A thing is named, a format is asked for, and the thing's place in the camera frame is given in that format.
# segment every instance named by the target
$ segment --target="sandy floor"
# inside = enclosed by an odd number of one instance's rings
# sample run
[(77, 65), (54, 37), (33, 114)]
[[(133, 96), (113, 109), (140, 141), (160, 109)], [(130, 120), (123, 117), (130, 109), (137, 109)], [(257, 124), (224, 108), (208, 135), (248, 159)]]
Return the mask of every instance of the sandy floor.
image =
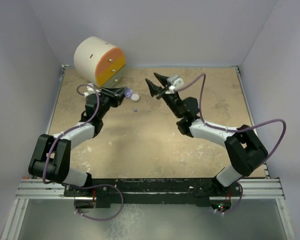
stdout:
[[(101, 133), (72, 151), (72, 167), (94, 178), (188, 178), (214, 177), (230, 164), (225, 148), (179, 133), (174, 114), (162, 99), (149, 94), (145, 78), (158, 84), (153, 72), (179, 74), (185, 83), (206, 73), (202, 104), (205, 118), (231, 127), (251, 125), (234, 68), (128, 68), (117, 86), (132, 88), (140, 101), (125, 99), (119, 108), (109, 110)], [(87, 81), (76, 70), (66, 71), (50, 134), (64, 131), (80, 120), (85, 98), (76, 93), (76, 88), (82, 83)], [(181, 98), (199, 99), (200, 87), (201, 81), (181, 92)], [(264, 176), (262, 166), (251, 175)]]

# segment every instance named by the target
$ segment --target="small white object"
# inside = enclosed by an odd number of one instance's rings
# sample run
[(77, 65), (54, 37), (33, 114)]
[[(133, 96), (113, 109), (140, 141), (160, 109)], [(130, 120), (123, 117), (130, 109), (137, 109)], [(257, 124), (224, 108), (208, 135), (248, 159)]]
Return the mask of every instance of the small white object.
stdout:
[(139, 94), (136, 94), (136, 93), (132, 94), (132, 95), (131, 95), (131, 100), (132, 100), (133, 102), (138, 102), (138, 101), (140, 100)]

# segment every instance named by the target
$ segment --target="wire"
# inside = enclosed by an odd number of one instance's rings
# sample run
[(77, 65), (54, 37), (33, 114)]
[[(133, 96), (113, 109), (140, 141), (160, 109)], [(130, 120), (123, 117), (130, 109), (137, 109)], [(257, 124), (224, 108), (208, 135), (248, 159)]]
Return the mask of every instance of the wire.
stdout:
[(44, 184), (50, 184), (52, 183), (52, 181), (46, 181), (46, 175), (47, 175), (47, 169), (48, 169), (48, 165), (49, 165), (49, 160), (50, 160), (50, 157), (51, 157), (51, 154), (53, 153), (54, 151), (54, 148), (57, 144), (57, 142), (66, 134), (68, 134), (69, 132), (75, 130), (75, 129), (78, 129), (80, 127), (83, 127), (85, 126), (86, 124), (90, 123), (92, 121), (92, 119), (94, 119), (94, 117), (96, 116), (98, 110), (99, 110), (99, 106), (100, 106), (100, 97), (99, 97), (99, 93), (97, 92), (97, 90), (91, 86), (91, 85), (88, 85), (88, 84), (80, 84), (77, 88), (76, 88), (76, 91), (78, 92), (78, 94), (84, 96), (83, 93), (79, 92), (79, 88), (81, 88), (82, 86), (87, 86), (87, 87), (90, 87), (93, 89), (95, 95), (96, 95), (96, 108), (95, 108), (95, 111), (94, 113), (92, 114), (92, 116), (87, 120), (85, 121), (84, 123), (80, 124), (80, 125), (77, 125), (77, 126), (73, 126), (71, 128), (69, 128), (68, 130), (64, 131), (62, 134), (60, 134), (52, 143), (51, 147), (50, 147), (50, 150), (46, 156), (46, 161), (45, 161), (45, 165), (44, 165), (44, 168), (43, 168), (43, 173), (42, 173), (42, 181)]
[(120, 208), (119, 210), (112, 216), (110, 217), (106, 217), (106, 218), (96, 218), (96, 217), (92, 217), (92, 216), (88, 216), (88, 215), (85, 215), (83, 213), (81, 213), (78, 208), (76, 207), (76, 201), (74, 201), (73, 205), (74, 205), (74, 210), (77, 214), (79, 214), (80, 216), (84, 217), (84, 218), (87, 218), (87, 219), (90, 219), (90, 220), (94, 220), (94, 221), (109, 221), (111, 219), (114, 219), (116, 216), (118, 216), (120, 214), (120, 212), (122, 211), (122, 209), (124, 208), (124, 196), (122, 195), (122, 193), (119, 191), (118, 188), (116, 188), (115, 186), (113, 185), (110, 185), (110, 184), (99, 184), (99, 185), (95, 185), (95, 186), (87, 186), (87, 187), (81, 187), (81, 186), (74, 186), (74, 185), (71, 185), (72, 187), (75, 187), (77, 189), (82, 189), (82, 190), (89, 190), (89, 189), (97, 189), (97, 188), (103, 188), (103, 187), (110, 187), (110, 188), (113, 188), (114, 190), (116, 190), (119, 195), (120, 195), (120, 198), (121, 198), (121, 204), (120, 204)]
[(200, 98), (199, 98), (199, 113), (200, 113), (200, 118), (203, 122), (203, 124), (207, 125), (208, 127), (212, 128), (212, 129), (216, 129), (216, 130), (221, 130), (221, 131), (225, 131), (225, 132), (229, 132), (229, 133), (244, 133), (268, 124), (272, 124), (272, 123), (277, 123), (277, 122), (281, 122), (282, 123), (282, 133), (278, 139), (278, 141), (276, 142), (276, 144), (274, 145), (273, 149), (271, 150), (271, 152), (268, 154), (268, 156), (265, 158), (265, 160), (262, 162), (262, 164), (264, 164), (277, 150), (277, 148), (279, 147), (282, 139), (285, 136), (286, 130), (287, 130), (287, 124), (286, 122), (281, 119), (281, 118), (276, 118), (276, 119), (272, 119), (272, 120), (268, 120), (259, 124), (256, 124), (254, 126), (251, 127), (247, 127), (241, 130), (233, 130), (233, 129), (226, 129), (224, 127), (219, 127), (219, 126), (214, 126), (209, 124), (208, 122), (206, 122), (203, 113), (202, 113), (202, 97), (203, 97), (203, 93), (204, 93), (204, 87), (205, 87), (205, 82), (206, 82), (206, 77), (207, 75), (205, 73), (200, 74), (195, 80), (193, 80), (190, 84), (186, 85), (185, 87), (179, 88), (178, 90), (176, 90), (176, 92), (180, 92), (183, 91), (187, 88), (189, 88), (190, 86), (192, 86), (195, 82), (197, 82), (201, 77), (203, 77), (203, 81), (202, 81), (202, 86), (201, 86), (201, 91), (200, 91)]
[(238, 207), (241, 200), (242, 200), (242, 197), (244, 195), (244, 189), (242, 188), (242, 185), (239, 183), (239, 181), (236, 181), (236, 184), (238, 184), (239, 190), (240, 190), (239, 200), (235, 203), (235, 205), (233, 207), (231, 207), (229, 210), (223, 212), (224, 214), (228, 214), (228, 213), (232, 212), (233, 210), (235, 210)]
[[(71, 128), (69, 128), (68, 130), (64, 131), (62, 134), (60, 134), (52, 143), (51, 147), (50, 147), (50, 150), (46, 156), (46, 161), (45, 161), (45, 165), (44, 165), (44, 169), (43, 169), (43, 173), (42, 173), (42, 181), (44, 184), (50, 184), (52, 183), (52, 181), (46, 181), (46, 175), (47, 175), (47, 168), (48, 168), (48, 165), (49, 165), (49, 160), (50, 160), (50, 157), (51, 157), (51, 154), (52, 152), (54, 151), (54, 148), (57, 144), (57, 142), (62, 138), (62, 136), (66, 135), (67, 133), (75, 130), (75, 129), (78, 129), (80, 127), (83, 127), (85, 126), (86, 124), (90, 123), (93, 118), (96, 116), (98, 110), (99, 110), (99, 106), (100, 106), (100, 97), (99, 97), (99, 93), (98, 91), (91, 85), (89, 84), (80, 84), (77, 88), (76, 88), (76, 91), (78, 92), (78, 94), (84, 96), (84, 94), (82, 94), (80, 91), (79, 91), (79, 88), (81, 88), (82, 86), (87, 86), (87, 87), (90, 87), (93, 89), (95, 95), (96, 95), (96, 108), (94, 110), (94, 113), (92, 114), (92, 116), (87, 120), (85, 121), (84, 123), (80, 124), (80, 125), (77, 125), (77, 126), (73, 126)], [(103, 187), (111, 187), (113, 189), (115, 189), (119, 195), (120, 195), (120, 198), (121, 198), (121, 205), (120, 205), (120, 209), (118, 210), (118, 212), (116, 214), (114, 214), (113, 216), (111, 217), (107, 217), (107, 218), (95, 218), (95, 217), (91, 217), (91, 216), (87, 216), (87, 215), (84, 215), (83, 213), (80, 213), (79, 210), (76, 208), (76, 201), (74, 201), (74, 209), (76, 211), (76, 213), (80, 214), (81, 216), (87, 218), (87, 219), (91, 219), (91, 220), (95, 220), (95, 221), (108, 221), (108, 220), (111, 220), (113, 218), (115, 218), (116, 216), (118, 216), (120, 214), (120, 212), (122, 211), (123, 207), (124, 207), (124, 197), (122, 195), (122, 193), (119, 191), (118, 188), (116, 188), (115, 186), (112, 186), (110, 184), (99, 184), (99, 185), (95, 185), (95, 186), (88, 186), (88, 187), (81, 187), (81, 186), (76, 186), (76, 185), (71, 185), (72, 188), (74, 189), (81, 189), (81, 190), (89, 190), (89, 189), (97, 189), (97, 188), (103, 188)]]

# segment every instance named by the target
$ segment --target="black motor joint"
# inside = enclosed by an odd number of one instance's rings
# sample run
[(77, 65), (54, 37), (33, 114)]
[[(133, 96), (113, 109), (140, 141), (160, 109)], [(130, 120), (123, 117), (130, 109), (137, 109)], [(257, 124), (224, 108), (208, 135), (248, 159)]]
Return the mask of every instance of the black motor joint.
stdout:
[(178, 92), (166, 94), (166, 91), (169, 90), (169, 82), (167, 76), (154, 73), (156, 79), (162, 84), (163, 87), (155, 85), (149, 79), (145, 79), (149, 91), (152, 97), (156, 96), (157, 99), (162, 98), (166, 105), (171, 109), (173, 114), (181, 119), (177, 122), (179, 131), (183, 135), (188, 135), (192, 137), (189, 127), (191, 124), (200, 117), (197, 114), (200, 112), (198, 100), (194, 97), (187, 97), (182, 100)]
[[(96, 115), (90, 122), (90, 124), (94, 126), (94, 137), (100, 133), (104, 125), (102, 118), (106, 115), (109, 109), (117, 108), (121, 105), (125, 98), (126, 89), (126, 86), (119, 88), (100, 88), (99, 108)], [(85, 101), (85, 111), (81, 114), (80, 122), (86, 122), (90, 119), (95, 113), (98, 104), (96, 94), (89, 94)]]

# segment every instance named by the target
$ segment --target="white wall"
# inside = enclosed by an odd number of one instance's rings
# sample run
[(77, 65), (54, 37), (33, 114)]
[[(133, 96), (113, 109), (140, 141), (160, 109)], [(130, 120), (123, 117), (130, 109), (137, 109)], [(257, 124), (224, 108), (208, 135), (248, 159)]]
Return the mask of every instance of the white wall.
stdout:
[(97, 36), (131, 66), (230, 66), (243, 62), (278, 0), (30, 0), (56, 56), (73, 64)]
[(56, 99), (61, 65), (27, 0), (0, 0), (0, 235)]
[[(242, 81), (256, 123), (283, 118), (287, 132), (268, 161), (280, 177), (300, 239), (300, 0), (279, 0), (242, 65)], [(260, 129), (269, 148), (281, 126)]]

